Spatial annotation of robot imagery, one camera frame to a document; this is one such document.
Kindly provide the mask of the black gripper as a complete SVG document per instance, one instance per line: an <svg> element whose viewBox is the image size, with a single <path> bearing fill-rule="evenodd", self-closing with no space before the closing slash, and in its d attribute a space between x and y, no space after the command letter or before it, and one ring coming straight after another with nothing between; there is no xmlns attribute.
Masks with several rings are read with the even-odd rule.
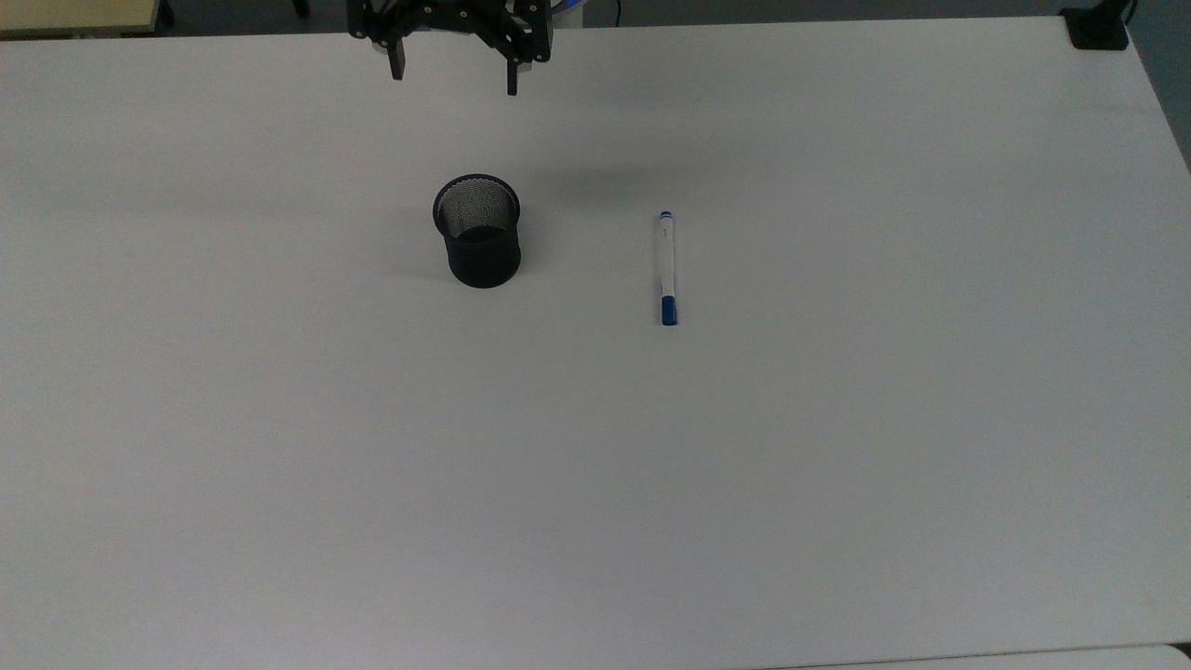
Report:
<svg viewBox="0 0 1191 670"><path fill-rule="evenodd" d="M405 38L417 31L476 35L506 60L506 92L518 93L520 64L553 56L549 1L349 1L348 35L370 40L388 56L391 76L403 81Z"/></svg>

